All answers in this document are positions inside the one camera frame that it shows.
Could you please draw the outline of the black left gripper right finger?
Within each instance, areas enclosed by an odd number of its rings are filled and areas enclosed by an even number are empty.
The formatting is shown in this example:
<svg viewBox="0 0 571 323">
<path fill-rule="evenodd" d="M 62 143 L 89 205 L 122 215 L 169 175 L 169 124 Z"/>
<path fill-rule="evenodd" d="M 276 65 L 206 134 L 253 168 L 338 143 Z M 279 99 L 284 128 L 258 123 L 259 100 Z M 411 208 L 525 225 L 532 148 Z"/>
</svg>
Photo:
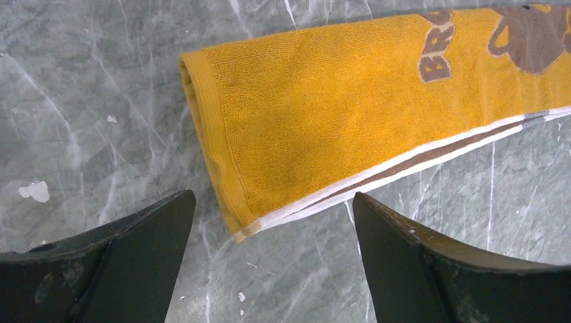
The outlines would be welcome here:
<svg viewBox="0 0 571 323">
<path fill-rule="evenodd" d="M 462 243 L 357 193 L 354 221 L 378 322 L 569 322 L 570 267 Z"/>
</svg>

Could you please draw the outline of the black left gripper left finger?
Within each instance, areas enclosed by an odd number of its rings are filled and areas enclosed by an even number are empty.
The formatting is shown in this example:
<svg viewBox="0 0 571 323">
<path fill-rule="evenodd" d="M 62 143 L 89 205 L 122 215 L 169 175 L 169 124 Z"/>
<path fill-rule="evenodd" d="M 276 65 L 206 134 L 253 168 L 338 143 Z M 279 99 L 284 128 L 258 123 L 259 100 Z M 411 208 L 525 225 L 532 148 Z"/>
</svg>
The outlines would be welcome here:
<svg viewBox="0 0 571 323">
<path fill-rule="evenodd" d="M 1 255 L 2 322 L 163 322 L 195 212 L 176 192 L 132 215 Z"/>
</svg>

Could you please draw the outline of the yellow grey patterned towel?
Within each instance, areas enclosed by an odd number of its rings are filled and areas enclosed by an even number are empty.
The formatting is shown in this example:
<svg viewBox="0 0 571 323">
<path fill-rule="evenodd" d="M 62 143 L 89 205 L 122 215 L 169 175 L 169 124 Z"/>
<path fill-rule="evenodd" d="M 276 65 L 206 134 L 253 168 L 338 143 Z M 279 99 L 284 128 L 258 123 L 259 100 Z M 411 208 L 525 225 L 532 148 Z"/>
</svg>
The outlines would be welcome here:
<svg viewBox="0 0 571 323">
<path fill-rule="evenodd" d="M 570 6 L 443 10 L 179 58 L 236 241 L 570 114 Z"/>
</svg>

